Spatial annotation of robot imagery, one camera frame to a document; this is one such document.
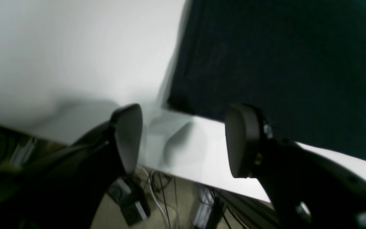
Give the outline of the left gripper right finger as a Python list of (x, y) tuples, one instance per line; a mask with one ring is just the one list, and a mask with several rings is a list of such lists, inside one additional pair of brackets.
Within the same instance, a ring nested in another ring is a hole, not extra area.
[(366, 229), (366, 180), (277, 134), (262, 110), (243, 103), (225, 116), (234, 178), (256, 178), (283, 228)]

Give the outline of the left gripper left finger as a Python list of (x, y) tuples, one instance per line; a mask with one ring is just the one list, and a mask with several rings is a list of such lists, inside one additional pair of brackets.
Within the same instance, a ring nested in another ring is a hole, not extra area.
[(109, 186), (138, 163), (138, 103), (0, 181), (0, 229), (88, 229)]

